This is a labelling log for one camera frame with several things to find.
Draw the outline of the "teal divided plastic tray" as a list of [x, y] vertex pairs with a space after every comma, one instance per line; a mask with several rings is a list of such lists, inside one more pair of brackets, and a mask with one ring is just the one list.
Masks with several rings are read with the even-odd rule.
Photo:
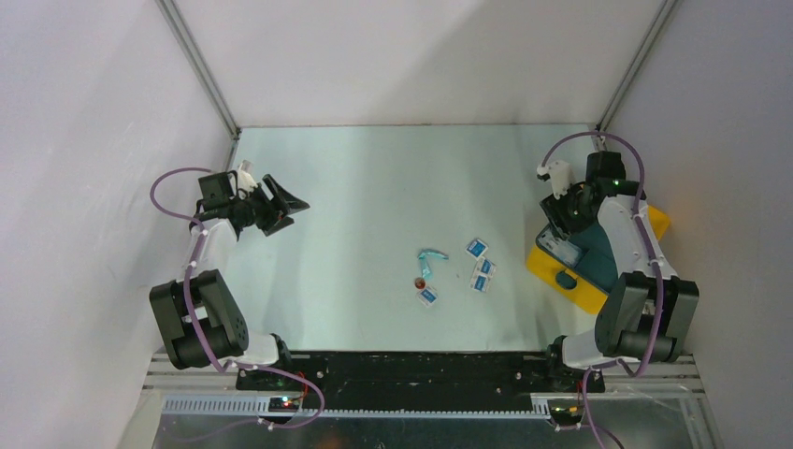
[[613, 252], [605, 231], [599, 224], [592, 224], [581, 233], [565, 239], [584, 251], [582, 259], [575, 267], [566, 267], [551, 255], [538, 248], [544, 255], [560, 264], [560, 268], [551, 268], [551, 285], [561, 287], [563, 291], [571, 291], [574, 287], [583, 286], [584, 282], [608, 295], [618, 279]]

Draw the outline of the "yellow medicine kit box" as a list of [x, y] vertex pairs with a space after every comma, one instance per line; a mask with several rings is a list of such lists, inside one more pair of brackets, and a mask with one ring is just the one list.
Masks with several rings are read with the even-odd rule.
[[589, 314], [600, 311], [619, 278], [610, 243], [599, 224], [564, 240], [548, 223], [536, 236], [526, 267]]

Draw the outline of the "twisted teal wrapper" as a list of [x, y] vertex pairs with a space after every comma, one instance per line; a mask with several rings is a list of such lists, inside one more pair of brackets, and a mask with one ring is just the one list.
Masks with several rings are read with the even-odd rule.
[[431, 259], [446, 261], [449, 259], [449, 255], [447, 253], [428, 248], [419, 251], [417, 254], [417, 260], [419, 262], [421, 277], [426, 281], [431, 280], [433, 277], [433, 271], [430, 266]]

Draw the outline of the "white labelled packet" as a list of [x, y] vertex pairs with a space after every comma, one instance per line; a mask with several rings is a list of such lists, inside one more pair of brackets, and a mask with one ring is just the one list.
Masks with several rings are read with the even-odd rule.
[[575, 267], [582, 259], [584, 251], [567, 240], [556, 237], [547, 228], [536, 238], [537, 245], [566, 267]]

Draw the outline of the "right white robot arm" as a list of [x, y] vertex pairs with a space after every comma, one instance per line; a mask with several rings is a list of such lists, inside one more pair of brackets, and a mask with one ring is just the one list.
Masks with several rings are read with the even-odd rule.
[[552, 193], [541, 201], [548, 223], [535, 238], [529, 270], [582, 310], [592, 329], [562, 336], [543, 369], [545, 382], [567, 391], [582, 369], [615, 362], [643, 372], [672, 362], [683, 350], [699, 289], [679, 277], [662, 253], [653, 222], [668, 225], [650, 207], [643, 181], [627, 179], [616, 152], [588, 155], [583, 181], [568, 163], [543, 162], [539, 179]]

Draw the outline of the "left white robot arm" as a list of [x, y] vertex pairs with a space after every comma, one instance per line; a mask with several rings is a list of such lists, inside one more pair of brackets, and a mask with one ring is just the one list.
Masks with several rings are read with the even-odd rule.
[[149, 302], [175, 369], [214, 367], [259, 369], [273, 389], [284, 389], [296, 376], [296, 365], [284, 340], [251, 331], [224, 278], [228, 258], [242, 232], [256, 228], [269, 237], [294, 223], [309, 204], [285, 190], [271, 175], [255, 181], [245, 164], [213, 172], [198, 168], [201, 197], [191, 214], [165, 208], [151, 186], [150, 199], [162, 213], [187, 222], [189, 250], [180, 275], [154, 286]]

